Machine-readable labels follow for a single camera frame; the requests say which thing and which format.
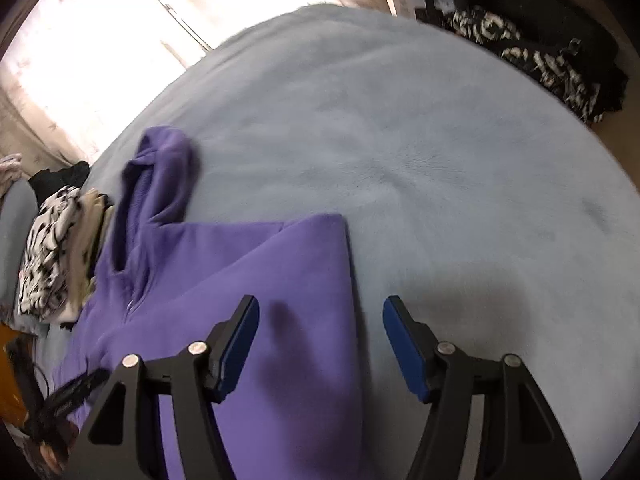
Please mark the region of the purple zip hoodie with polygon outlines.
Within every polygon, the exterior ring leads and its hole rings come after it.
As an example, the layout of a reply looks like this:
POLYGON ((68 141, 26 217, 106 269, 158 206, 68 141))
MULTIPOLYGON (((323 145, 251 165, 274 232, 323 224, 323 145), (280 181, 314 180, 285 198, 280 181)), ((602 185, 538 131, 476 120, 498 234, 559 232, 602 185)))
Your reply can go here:
POLYGON ((205 338, 240 300, 260 320, 239 385, 215 416, 241 479, 367 479, 346 224, 337 214, 188 223, 195 153, 153 127, 122 170, 96 289, 54 380, 155 360, 205 338))

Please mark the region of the black white clothes pile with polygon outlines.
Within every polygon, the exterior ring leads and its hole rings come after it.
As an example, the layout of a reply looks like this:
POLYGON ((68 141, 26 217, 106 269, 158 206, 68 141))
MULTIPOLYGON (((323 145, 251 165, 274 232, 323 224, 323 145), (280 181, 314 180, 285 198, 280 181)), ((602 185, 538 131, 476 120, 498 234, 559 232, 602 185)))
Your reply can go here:
POLYGON ((526 73, 582 122, 623 108, 628 76, 613 36, 568 0, 425 0, 422 21, 526 73))

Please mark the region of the black white patterned folded garment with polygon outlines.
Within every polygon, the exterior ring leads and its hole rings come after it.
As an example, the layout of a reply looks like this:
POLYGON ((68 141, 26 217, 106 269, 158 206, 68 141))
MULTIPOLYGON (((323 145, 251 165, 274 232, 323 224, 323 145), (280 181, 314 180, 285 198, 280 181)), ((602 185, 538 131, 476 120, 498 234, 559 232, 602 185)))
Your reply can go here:
POLYGON ((82 215, 80 188, 63 186, 40 206, 18 274, 17 311, 43 322, 68 297, 70 236, 82 215))

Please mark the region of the beige folded garment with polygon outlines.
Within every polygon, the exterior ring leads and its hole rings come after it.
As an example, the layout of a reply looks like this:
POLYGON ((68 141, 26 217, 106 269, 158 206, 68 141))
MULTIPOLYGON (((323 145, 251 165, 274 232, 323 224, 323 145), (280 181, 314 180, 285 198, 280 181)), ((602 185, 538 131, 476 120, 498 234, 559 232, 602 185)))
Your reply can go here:
POLYGON ((70 232, 67 249, 66 308, 78 310, 88 283, 88 271, 94 242, 101 234, 108 197, 96 188, 90 188, 80 198, 81 213, 70 232))

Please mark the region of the light blue pillow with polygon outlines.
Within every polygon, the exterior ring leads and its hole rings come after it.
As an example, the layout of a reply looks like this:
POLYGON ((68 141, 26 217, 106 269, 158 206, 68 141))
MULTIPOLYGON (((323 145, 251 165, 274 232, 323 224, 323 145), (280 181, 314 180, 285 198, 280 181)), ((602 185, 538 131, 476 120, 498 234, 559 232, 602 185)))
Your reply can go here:
POLYGON ((1 319, 6 321, 14 308, 23 252, 32 222, 38 212, 34 190, 17 180, 3 196, 0 216, 1 319))

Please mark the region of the black garment by pillow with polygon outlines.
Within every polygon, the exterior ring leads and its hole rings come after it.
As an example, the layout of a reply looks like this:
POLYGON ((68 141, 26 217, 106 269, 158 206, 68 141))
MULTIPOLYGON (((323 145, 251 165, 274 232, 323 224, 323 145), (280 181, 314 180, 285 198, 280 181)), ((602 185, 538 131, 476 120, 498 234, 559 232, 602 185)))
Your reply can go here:
POLYGON ((28 183, 35 192, 38 206, 41 206, 47 198, 58 192, 61 188, 72 186, 81 188, 90 174, 88 162, 81 160, 73 166, 51 171, 43 169, 34 174, 28 183))

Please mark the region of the light blue fleece bedspread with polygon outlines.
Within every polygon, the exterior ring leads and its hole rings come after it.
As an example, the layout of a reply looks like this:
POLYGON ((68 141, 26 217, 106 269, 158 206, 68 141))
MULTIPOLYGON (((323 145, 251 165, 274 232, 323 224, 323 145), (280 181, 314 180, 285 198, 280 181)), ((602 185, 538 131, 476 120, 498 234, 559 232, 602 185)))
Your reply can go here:
POLYGON ((639 421, 639 195, 547 92, 469 42, 307 6, 190 67, 91 169, 117 207, 153 127, 195 153, 188 223, 346 224, 368 479, 408 474, 428 412, 383 326, 396 295, 438 339, 519 356, 585 479, 639 421))

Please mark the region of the floral folded blanket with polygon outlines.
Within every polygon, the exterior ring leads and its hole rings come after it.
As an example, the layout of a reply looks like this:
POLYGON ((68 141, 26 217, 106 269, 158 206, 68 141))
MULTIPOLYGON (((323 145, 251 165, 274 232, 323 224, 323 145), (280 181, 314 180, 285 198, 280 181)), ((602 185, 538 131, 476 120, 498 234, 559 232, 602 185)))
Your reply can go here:
POLYGON ((22 177, 22 154, 9 154, 0 159, 0 197, 3 197, 11 185, 22 177))

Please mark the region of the white floral curtain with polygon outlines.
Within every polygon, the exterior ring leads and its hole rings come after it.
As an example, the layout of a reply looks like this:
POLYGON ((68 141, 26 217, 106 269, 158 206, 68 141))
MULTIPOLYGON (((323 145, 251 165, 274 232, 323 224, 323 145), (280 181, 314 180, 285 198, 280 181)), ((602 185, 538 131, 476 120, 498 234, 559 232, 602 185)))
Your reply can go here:
POLYGON ((302 6, 386 0, 39 0, 1 60, 1 149, 33 174, 94 162, 190 66, 302 6))

